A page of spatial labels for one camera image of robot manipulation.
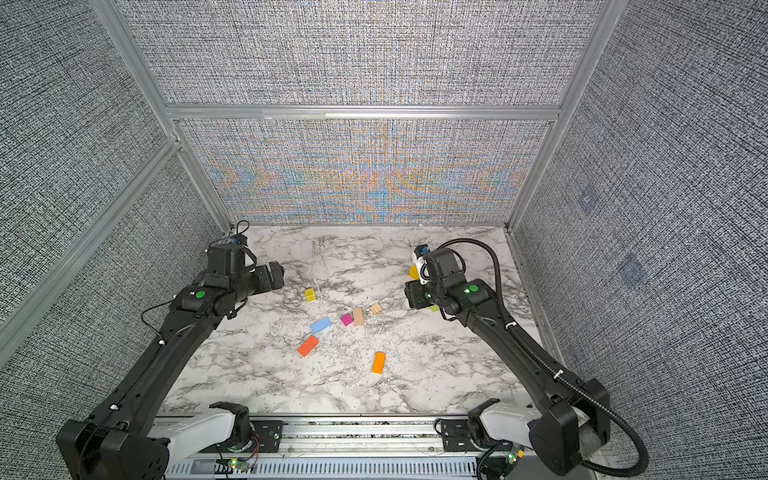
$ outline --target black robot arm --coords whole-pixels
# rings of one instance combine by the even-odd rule
[[[473,243],[484,248],[494,262],[496,290],[482,280],[467,281],[465,265],[456,262],[457,254],[447,248],[454,243]],[[533,400],[541,418],[529,423],[530,445],[550,470],[565,475],[582,464],[606,475],[635,476],[645,470],[647,450],[634,430],[610,409],[607,390],[596,380],[588,382],[565,368],[541,348],[506,310],[501,297],[501,271],[491,247],[473,239],[457,239],[444,243],[434,251],[419,245],[414,251],[420,280],[406,284],[406,297],[411,308],[430,305],[440,307],[446,319],[457,319],[483,339],[517,376]],[[492,405],[486,403],[484,408]],[[574,408],[588,420],[579,422]],[[611,438],[610,421],[614,420],[635,442],[639,453],[631,468],[608,468],[584,460],[582,451],[594,451]],[[483,448],[494,440],[482,425],[472,423],[474,440]],[[582,448],[582,442],[592,442]]]
[[[147,434],[181,370],[225,316],[236,316],[239,303],[284,284],[278,262],[257,266],[245,236],[227,239],[232,243],[209,246],[207,268],[170,301],[158,335],[120,385],[85,420],[68,420],[59,431],[56,442],[72,478],[149,479],[165,472],[168,439]],[[246,255],[253,265],[245,267]]]

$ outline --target yellow block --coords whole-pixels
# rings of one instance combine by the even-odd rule
[[[373,360],[373,368],[371,371],[381,375],[381,372],[384,371],[384,359],[386,359],[386,354],[376,352],[376,358]]]

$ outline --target small wooden cube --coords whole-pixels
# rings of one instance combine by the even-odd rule
[[[362,317],[362,308],[360,307],[353,308],[352,316],[355,318],[355,326],[361,326],[366,324],[366,319]]]

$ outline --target orange block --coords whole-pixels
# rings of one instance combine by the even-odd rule
[[[312,335],[310,338],[306,339],[306,342],[304,342],[302,346],[299,347],[299,353],[301,353],[301,356],[309,355],[310,352],[315,349],[318,343],[320,343],[320,341],[315,338],[314,335]]]
[[[381,372],[384,371],[384,360],[386,359],[386,354],[381,352],[376,352],[376,358],[373,360],[373,368],[371,369],[372,372],[381,374]]]
[[[355,326],[364,325],[366,323],[366,320],[362,317],[362,308],[353,308],[352,316],[355,317]]]

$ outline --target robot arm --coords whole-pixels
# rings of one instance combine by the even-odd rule
[[[467,281],[453,243],[473,243],[494,260],[496,290],[482,280]],[[498,440],[532,447],[550,470],[565,475],[582,464],[614,476],[635,476],[647,466],[647,451],[637,433],[610,409],[607,390],[596,380],[580,379],[552,358],[515,321],[501,298],[498,258],[488,245],[473,239],[451,240],[434,251],[426,245],[414,250],[419,280],[406,284],[411,308],[436,305],[448,320],[457,319],[483,339],[518,377],[538,410],[520,409],[491,399],[469,413],[473,440],[482,448]],[[614,420],[635,442],[639,453],[632,468],[608,468],[588,458],[611,438]]]
[[[245,236],[230,238],[232,243],[209,246],[207,268],[170,302],[158,335],[120,385],[84,421],[68,420],[59,430],[56,442],[72,478],[159,479],[169,461],[195,453],[200,442],[207,440],[204,447],[230,435],[250,440],[247,409],[241,425],[243,412],[229,404],[214,404],[183,425],[151,432],[166,394],[219,322],[234,318],[236,305],[248,296],[283,287],[278,262],[269,269],[257,266]],[[245,266],[246,255],[252,266]],[[205,429],[208,436],[196,435]]]

